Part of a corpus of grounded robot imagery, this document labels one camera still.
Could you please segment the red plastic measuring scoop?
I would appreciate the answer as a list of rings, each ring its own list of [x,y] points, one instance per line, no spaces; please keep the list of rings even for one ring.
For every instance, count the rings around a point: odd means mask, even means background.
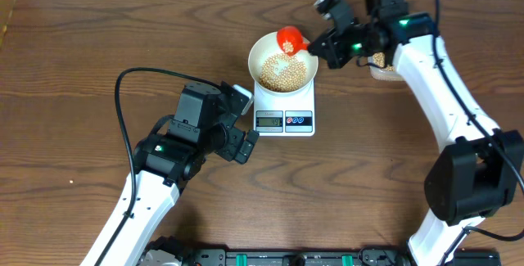
[[[302,33],[292,25],[285,26],[277,32],[277,43],[288,56],[294,56],[299,51],[307,50],[309,45],[304,40]]]

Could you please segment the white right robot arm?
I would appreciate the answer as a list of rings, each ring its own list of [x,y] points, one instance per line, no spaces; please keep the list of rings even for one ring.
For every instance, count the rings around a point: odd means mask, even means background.
[[[307,49],[332,69],[381,53],[410,87],[440,154],[424,182],[428,212],[404,260],[450,264],[466,236],[522,189],[523,139],[503,131],[468,91],[445,50],[438,14],[412,13],[405,0],[365,4],[369,21],[361,24],[345,0],[317,0],[318,14],[333,25]]]

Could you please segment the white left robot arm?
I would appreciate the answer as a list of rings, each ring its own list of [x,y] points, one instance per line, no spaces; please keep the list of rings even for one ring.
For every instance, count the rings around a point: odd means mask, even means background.
[[[254,101],[239,85],[188,83],[174,114],[159,119],[133,154],[133,172],[85,265],[135,265],[187,182],[215,153],[245,164],[259,137],[235,123]]]

